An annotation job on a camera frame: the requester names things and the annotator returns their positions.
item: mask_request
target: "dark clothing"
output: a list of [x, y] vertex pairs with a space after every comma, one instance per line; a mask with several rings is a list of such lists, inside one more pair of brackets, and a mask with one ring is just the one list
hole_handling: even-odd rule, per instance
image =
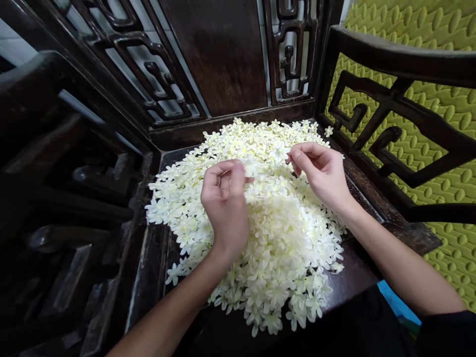
[[417, 341], [399, 323], [377, 286], [308, 324], [272, 355], [453, 357], [476, 355], [476, 314], [464, 311], [427, 317]]
[[476, 355], [476, 314], [463, 311], [425, 318], [416, 352], [420, 357]]

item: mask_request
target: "forearm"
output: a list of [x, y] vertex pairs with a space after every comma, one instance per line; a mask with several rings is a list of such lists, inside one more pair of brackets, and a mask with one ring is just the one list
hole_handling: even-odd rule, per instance
[[190, 275], [158, 302], [108, 356], [171, 356], [229, 267], [223, 254], [212, 248]]
[[422, 257], [371, 217], [356, 201], [341, 219], [362, 244], [395, 292], [422, 316], [466, 309], [453, 287]]

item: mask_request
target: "white flower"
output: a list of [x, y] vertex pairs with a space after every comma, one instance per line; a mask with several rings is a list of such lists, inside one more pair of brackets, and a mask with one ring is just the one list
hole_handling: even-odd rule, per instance
[[324, 134], [326, 135], [326, 137], [331, 136], [333, 132], [334, 132], [334, 128], [331, 126], [328, 126], [327, 128], [324, 129]]
[[165, 281], [165, 284], [168, 285], [170, 282], [174, 282], [174, 286], [179, 283], [179, 275], [182, 275], [182, 265], [172, 264], [172, 269], [167, 270], [169, 277]]
[[283, 142], [281, 142], [278, 146], [276, 146], [271, 153], [273, 158], [278, 161], [282, 162], [288, 158], [288, 153], [291, 151], [290, 148], [284, 147]]
[[244, 310], [255, 337], [258, 331], [277, 334], [281, 311], [291, 328], [314, 322], [322, 315], [332, 289], [324, 270], [343, 269], [341, 235], [346, 232], [337, 216], [322, 206], [306, 177], [296, 178], [285, 164], [289, 147], [306, 141], [329, 147], [309, 121], [270, 125], [235, 119], [219, 132], [204, 133], [205, 142], [185, 158], [167, 166], [149, 185], [152, 200], [145, 208], [149, 224], [167, 224], [181, 248], [179, 264], [167, 271], [166, 283], [178, 284], [207, 255], [213, 228], [200, 203], [205, 170], [219, 161], [243, 157], [250, 234], [246, 247], [208, 301], [223, 311]]
[[244, 166], [246, 177], [255, 177], [257, 175], [258, 162], [251, 156], [248, 156], [246, 159], [240, 159], [240, 161]]
[[267, 314], [264, 317], [262, 326], [268, 328], [268, 332], [270, 335], [277, 335], [278, 332], [283, 329], [283, 323], [281, 321], [281, 312], [276, 311], [274, 313]]

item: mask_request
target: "green textured wall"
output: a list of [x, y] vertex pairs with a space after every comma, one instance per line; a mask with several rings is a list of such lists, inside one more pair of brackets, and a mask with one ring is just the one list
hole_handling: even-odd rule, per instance
[[[359, 0], [349, 10], [345, 27], [408, 46], [471, 51], [476, 50], [476, 3], [469, 0]], [[395, 77], [372, 71], [341, 54], [327, 106], [343, 69], [389, 88], [395, 81]], [[415, 82], [406, 96], [476, 138], [476, 90]], [[349, 88], [344, 91], [339, 107], [351, 117], [358, 103], [368, 105], [364, 120], [355, 133], [343, 127], [353, 141], [378, 108], [378, 103], [370, 97]], [[327, 109], [326, 114], [334, 119]], [[390, 143], [389, 149], [413, 170], [421, 170], [446, 154], [443, 148], [421, 135], [412, 122], [392, 112], [363, 149], [378, 166], [381, 162], [368, 149], [383, 130], [394, 125], [402, 128], [403, 133], [396, 143]], [[472, 161], [417, 188], [408, 187], [394, 174], [390, 177], [417, 204], [476, 202], [475, 173], [476, 161]], [[476, 312], [476, 226], [439, 222], [427, 222], [427, 225], [443, 245], [425, 259], [451, 282], [468, 308]]]

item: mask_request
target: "fingernail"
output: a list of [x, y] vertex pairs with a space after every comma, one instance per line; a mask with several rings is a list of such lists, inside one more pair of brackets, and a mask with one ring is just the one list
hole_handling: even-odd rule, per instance
[[297, 159], [299, 156], [301, 156], [301, 151], [296, 150], [292, 152], [293, 159]]

